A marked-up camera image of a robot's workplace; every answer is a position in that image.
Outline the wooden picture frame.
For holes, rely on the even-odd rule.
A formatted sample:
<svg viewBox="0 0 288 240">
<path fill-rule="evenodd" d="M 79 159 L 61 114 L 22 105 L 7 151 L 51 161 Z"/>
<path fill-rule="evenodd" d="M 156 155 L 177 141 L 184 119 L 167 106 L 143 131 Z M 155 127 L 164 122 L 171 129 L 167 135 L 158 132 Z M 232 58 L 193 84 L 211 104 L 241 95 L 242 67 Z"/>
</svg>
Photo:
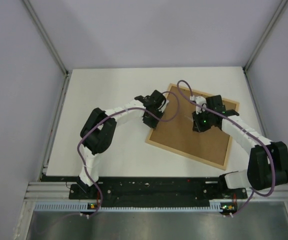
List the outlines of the wooden picture frame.
<svg viewBox="0 0 288 240">
<path fill-rule="evenodd" d="M 226 170 L 232 146 L 232 137 L 217 127 L 205 132 L 193 131 L 192 113 L 196 107 L 184 99 L 171 83 L 168 91 L 179 99 L 179 112 L 169 122 L 159 122 L 150 130 L 145 142 L 194 161 Z"/>
</svg>

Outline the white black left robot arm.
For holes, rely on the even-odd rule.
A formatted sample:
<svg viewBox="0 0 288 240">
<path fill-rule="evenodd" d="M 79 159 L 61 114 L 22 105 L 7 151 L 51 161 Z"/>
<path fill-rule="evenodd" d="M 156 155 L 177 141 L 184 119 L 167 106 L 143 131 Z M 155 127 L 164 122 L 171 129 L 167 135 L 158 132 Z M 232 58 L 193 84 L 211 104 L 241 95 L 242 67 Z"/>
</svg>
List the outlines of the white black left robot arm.
<svg viewBox="0 0 288 240">
<path fill-rule="evenodd" d="M 77 152 L 83 162 L 77 178 L 82 195 L 90 199 L 97 194 L 98 156 L 110 147 L 116 128 L 131 120 L 141 119 L 146 126 L 155 129 L 167 104 L 165 96 L 154 90 L 151 95 L 136 96 L 123 106 L 107 110 L 97 107 L 91 112 L 82 127 L 81 140 L 77 145 Z"/>
</svg>

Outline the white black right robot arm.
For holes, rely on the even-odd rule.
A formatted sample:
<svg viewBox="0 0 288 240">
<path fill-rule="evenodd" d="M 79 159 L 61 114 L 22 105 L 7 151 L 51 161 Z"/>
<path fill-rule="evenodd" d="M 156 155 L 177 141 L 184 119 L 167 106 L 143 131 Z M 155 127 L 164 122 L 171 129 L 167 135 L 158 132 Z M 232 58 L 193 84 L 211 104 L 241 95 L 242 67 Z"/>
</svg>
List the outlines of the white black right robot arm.
<svg viewBox="0 0 288 240">
<path fill-rule="evenodd" d="M 217 192 L 229 198 L 236 189 L 250 188 L 256 193 L 288 184 L 288 147 L 282 141 L 272 141 L 246 124 L 234 109 L 227 109 L 220 95 L 191 95 L 193 131 L 204 133 L 217 128 L 232 137 L 248 154 L 245 170 L 222 174 Z"/>
</svg>

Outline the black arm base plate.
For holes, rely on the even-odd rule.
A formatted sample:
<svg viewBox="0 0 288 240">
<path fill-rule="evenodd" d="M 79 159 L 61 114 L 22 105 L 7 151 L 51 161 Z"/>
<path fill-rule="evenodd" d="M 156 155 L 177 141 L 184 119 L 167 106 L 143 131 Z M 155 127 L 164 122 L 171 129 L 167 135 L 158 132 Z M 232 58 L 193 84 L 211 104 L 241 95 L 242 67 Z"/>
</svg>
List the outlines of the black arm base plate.
<svg viewBox="0 0 288 240">
<path fill-rule="evenodd" d="M 82 182 L 72 184 L 70 200 L 97 200 L 102 192 L 103 202 L 136 200 L 156 203 L 159 199 L 179 200 L 244 200 L 244 188 L 228 189 L 219 187 L 218 177 L 100 177 L 97 186 L 89 188 Z"/>
</svg>

